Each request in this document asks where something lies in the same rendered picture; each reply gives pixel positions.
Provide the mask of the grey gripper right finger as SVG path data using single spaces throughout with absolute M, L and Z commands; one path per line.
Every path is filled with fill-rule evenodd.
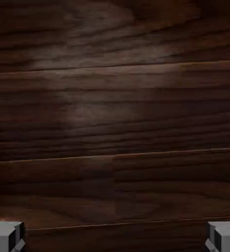
M 230 252 L 230 221 L 209 221 L 204 252 Z

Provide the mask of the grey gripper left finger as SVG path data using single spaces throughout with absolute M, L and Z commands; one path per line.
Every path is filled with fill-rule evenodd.
M 0 221 L 0 252 L 26 252 L 25 224 Z

